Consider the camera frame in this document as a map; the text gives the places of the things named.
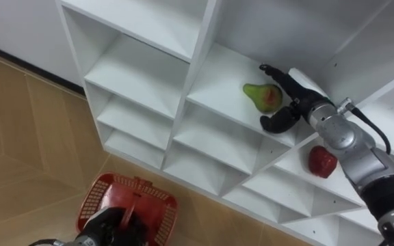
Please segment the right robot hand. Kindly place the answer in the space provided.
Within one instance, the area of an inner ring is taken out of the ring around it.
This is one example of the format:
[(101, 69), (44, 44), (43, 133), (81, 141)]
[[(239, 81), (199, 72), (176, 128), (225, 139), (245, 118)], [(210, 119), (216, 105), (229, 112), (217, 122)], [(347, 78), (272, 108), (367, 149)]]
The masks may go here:
[(291, 99), (273, 116), (262, 115), (260, 124), (265, 132), (280, 134), (292, 128), (300, 118), (308, 123), (309, 116), (321, 105), (332, 105), (326, 93), (305, 73), (297, 68), (283, 72), (271, 65), (261, 64), (259, 69), (271, 77)]

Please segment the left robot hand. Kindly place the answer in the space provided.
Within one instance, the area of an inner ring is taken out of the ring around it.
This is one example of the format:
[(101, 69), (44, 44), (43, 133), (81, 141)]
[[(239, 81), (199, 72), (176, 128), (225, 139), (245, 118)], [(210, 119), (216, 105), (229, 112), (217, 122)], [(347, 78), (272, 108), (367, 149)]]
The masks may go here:
[(76, 239), (90, 239), (89, 245), (143, 246), (148, 243), (148, 227), (133, 213), (122, 227), (125, 208), (107, 207), (96, 212), (77, 235)]

